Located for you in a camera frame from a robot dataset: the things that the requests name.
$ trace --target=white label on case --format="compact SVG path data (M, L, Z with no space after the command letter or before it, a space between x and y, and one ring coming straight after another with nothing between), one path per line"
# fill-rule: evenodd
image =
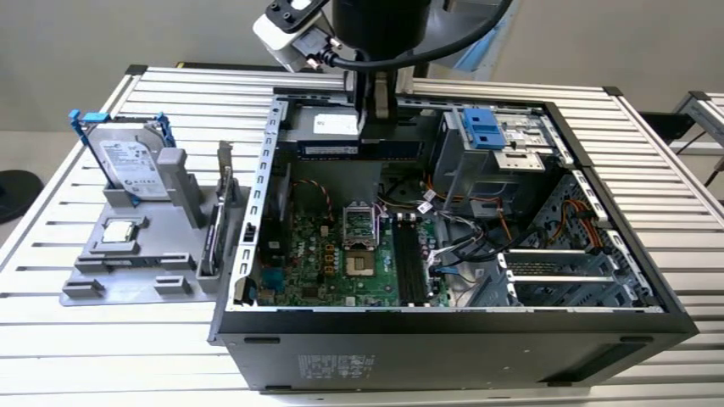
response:
M356 136L358 118L352 114L318 114L315 134L348 134Z

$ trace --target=slotted aluminum surface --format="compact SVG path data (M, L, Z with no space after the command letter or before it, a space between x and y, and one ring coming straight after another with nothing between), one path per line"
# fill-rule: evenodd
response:
M168 114L204 184L216 142L234 142L236 177L250 184L274 86L340 89L342 80L151 68L124 77L104 110ZM0 250L0 394L15 394L4 405L724 405L722 209L626 100L598 87L440 80L418 80L415 93L558 104L702 334L591 389L259 395L226 349L206 343L212 303L58 303L103 205L102 172L76 146Z

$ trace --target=floor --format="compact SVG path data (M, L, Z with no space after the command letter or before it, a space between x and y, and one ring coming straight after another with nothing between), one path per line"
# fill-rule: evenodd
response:
M28 170L48 182L78 141L72 132L0 131L0 171ZM0 225L0 245L19 221Z

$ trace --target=green circuit board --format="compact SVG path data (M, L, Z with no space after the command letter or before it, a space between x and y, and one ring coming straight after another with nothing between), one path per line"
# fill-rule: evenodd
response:
M342 247L342 222L328 227L323 217L296 214L291 227L290 250L284 270L283 292L274 297L266 290L263 305L287 306L399 306L398 273L392 248L392 223L380 220L378 249L368 255L374 259L374 276L348 276L347 252ZM430 221L418 226L422 247L430 248L435 231ZM431 299L431 306L447 306L447 290Z

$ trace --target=sticker label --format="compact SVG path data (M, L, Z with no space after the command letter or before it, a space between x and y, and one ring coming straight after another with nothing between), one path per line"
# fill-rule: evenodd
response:
M435 196L436 196L435 191L430 189L422 197L424 198L426 201L430 202Z
M360 149L356 146L306 147L307 155L356 155Z
M418 207L418 210L420 211L422 214L427 214L431 209L432 209L432 203L430 202L420 203L420 206Z
M315 134L348 134L356 136L358 118L352 114L318 114Z
M168 198L148 147L140 142L100 143L123 189L139 198Z
M300 354L304 379L366 379L375 366L374 354Z

